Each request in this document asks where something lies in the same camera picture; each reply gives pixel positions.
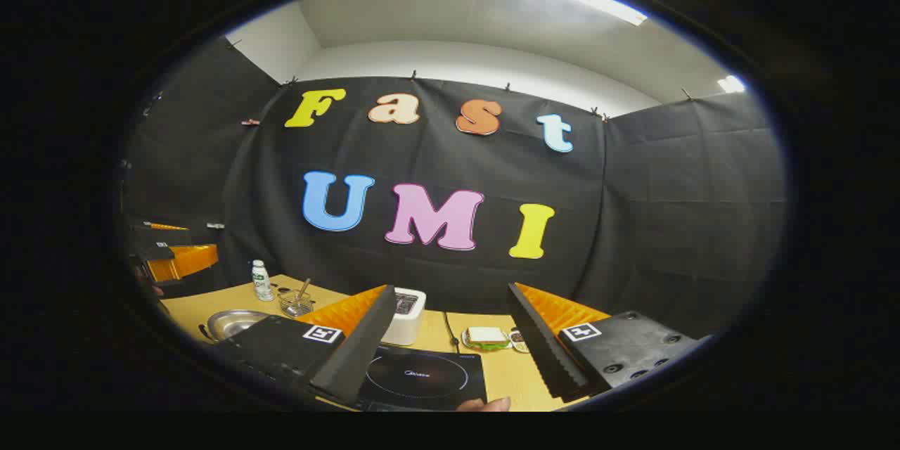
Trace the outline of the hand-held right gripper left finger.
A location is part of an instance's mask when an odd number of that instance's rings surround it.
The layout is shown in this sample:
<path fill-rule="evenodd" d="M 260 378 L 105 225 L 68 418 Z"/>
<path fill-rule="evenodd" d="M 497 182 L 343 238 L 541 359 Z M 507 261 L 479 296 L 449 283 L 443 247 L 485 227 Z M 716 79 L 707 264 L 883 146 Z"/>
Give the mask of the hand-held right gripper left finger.
<path fill-rule="evenodd" d="M 382 285 L 296 319 L 267 316 L 211 350 L 268 390 L 351 404 L 395 307 L 394 287 Z"/>

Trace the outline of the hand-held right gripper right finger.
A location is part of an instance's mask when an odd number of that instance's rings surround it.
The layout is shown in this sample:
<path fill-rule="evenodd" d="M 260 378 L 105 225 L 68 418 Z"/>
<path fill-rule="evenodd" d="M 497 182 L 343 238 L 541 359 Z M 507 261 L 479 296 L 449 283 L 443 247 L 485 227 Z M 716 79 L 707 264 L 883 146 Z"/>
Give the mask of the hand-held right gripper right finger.
<path fill-rule="evenodd" d="M 636 310 L 609 315 L 521 283 L 509 283 L 507 297 L 544 385 L 564 402 L 619 388 L 707 341 Z"/>

